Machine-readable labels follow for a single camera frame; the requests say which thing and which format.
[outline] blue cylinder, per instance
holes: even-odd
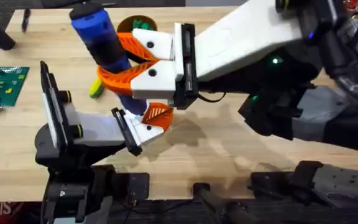
[[[93,2],[77,5],[70,13],[71,24],[81,37],[95,62],[105,70],[120,73],[131,68],[109,14],[102,5]],[[117,94],[125,109],[133,114],[143,114],[146,100]]]

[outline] black metal bracket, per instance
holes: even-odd
[[[119,110],[118,108],[114,108],[111,110],[111,113],[117,120],[117,123],[121,130],[121,133],[124,136],[125,144],[128,148],[128,151],[134,156],[140,155],[143,150],[140,146],[138,146],[136,144],[135,139],[128,127],[128,124],[125,121],[125,118],[124,118],[125,111]]]
[[[183,24],[181,26],[181,39],[183,48],[183,78],[176,82],[176,91],[173,103],[179,110],[187,109],[198,98],[198,80],[196,70],[195,25]]]
[[[66,172],[49,170],[49,174],[41,211],[49,223],[63,217],[83,222],[108,196],[125,203],[149,197],[150,176],[146,173],[117,173],[113,166],[97,166]]]

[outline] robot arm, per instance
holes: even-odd
[[[199,91],[248,93],[239,113],[259,134],[358,150],[358,106],[352,95],[343,88],[313,86],[319,69],[283,48],[298,40],[317,46],[328,75],[358,94],[358,85],[348,78],[356,72],[349,68],[355,56],[335,34],[346,11],[341,1],[299,2],[248,1],[197,36],[188,24],[175,24],[172,35],[134,30],[132,38],[162,59],[131,80],[132,96],[168,99],[185,110]],[[296,12],[277,13],[284,9]]]

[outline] wooden table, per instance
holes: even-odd
[[[201,32],[234,7],[108,9],[114,25],[136,14],[150,16],[158,29],[173,32],[174,22],[196,24]],[[49,64],[62,90],[71,90],[78,111],[109,114],[120,107],[113,93],[88,96],[96,65],[70,25],[68,9],[33,10],[26,34],[23,11],[16,11],[7,33],[15,49],[0,50],[0,65],[29,66],[16,106],[0,113],[0,201],[41,200],[47,170],[35,163],[34,137],[46,123],[39,62]],[[331,83],[320,77],[320,84]],[[237,113],[245,95],[230,94],[217,104],[196,101],[176,111],[172,129],[134,157],[126,150],[98,164],[114,164],[119,172],[148,172],[150,198],[187,198],[194,182],[209,182],[227,197],[251,197],[246,190],[253,171],[293,170],[300,160],[317,160],[358,169],[358,152],[315,142],[259,136]]]

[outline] yellow object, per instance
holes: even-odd
[[[102,95],[103,90],[104,90],[104,86],[102,85],[101,80],[99,78],[96,78],[93,81],[91,88],[89,89],[89,96],[91,98],[97,98],[100,95]]]
[[[77,128],[78,128],[78,134],[80,135],[80,138],[82,138],[82,128],[78,124],[77,124]]]

